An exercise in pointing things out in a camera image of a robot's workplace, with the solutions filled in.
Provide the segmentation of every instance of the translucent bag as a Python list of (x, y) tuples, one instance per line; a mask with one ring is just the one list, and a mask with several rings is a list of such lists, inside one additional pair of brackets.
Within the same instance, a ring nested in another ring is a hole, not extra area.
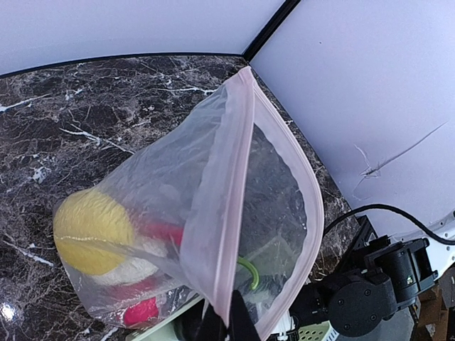
[(315, 175), (249, 67), (54, 217), (93, 317), (142, 328), (198, 293), (228, 325), (236, 288), (262, 339), (308, 277), (322, 233)]

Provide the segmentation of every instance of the green hook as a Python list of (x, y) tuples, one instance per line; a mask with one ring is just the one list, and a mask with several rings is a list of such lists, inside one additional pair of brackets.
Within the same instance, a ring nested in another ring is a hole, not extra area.
[(259, 271), (256, 269), (256, 267), (251, 264), (249, 261), (247, 261), (245, 258), (239, 257), (237, 259), (237, 264), (243, 266), (246, 268), (251, 275), (253, 276), (253, 282), (251, 283), (251, 290), (256, 290), (257, 287), (259, 286)]

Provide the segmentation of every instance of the tennis ball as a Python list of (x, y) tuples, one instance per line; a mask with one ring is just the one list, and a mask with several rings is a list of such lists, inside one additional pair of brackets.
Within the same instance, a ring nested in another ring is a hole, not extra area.
[(95, 189), (66, 198), (55, 214), (53, 230), (61, 258), (87, 275), (106, 274), (125, 260), (125, 255), (103, 249), (103, 243), (104, 247), (134, 243), (127, 211)]

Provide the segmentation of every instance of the marble countertop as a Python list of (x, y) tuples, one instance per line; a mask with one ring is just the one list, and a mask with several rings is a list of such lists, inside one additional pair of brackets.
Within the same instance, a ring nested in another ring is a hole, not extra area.
[[(53, 206), (172, 131), (244, 66), (227, 56), (151, 56), (0, 79), (0, 340), (124, 340), (130, 331), (92, 319), (75, 295), (53, 243)], [(305, 151), (330, 222), (348, 204), (261, 85)], [(358, 228), (346, 220), (324, 238), (312, 279), (333, 270)]]

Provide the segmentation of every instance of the white backdrop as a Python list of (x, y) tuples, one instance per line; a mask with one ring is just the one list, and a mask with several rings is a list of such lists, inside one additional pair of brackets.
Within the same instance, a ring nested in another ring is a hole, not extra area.
[[(425, 224), (455, 208), (455, 2), (305, 0), (252, 65), (352, 207)], [(382, 233), (414, 229), (368, 216)]]
[(0, 75), (130, 53), (243, 53), (283, 0), (0, 0)]

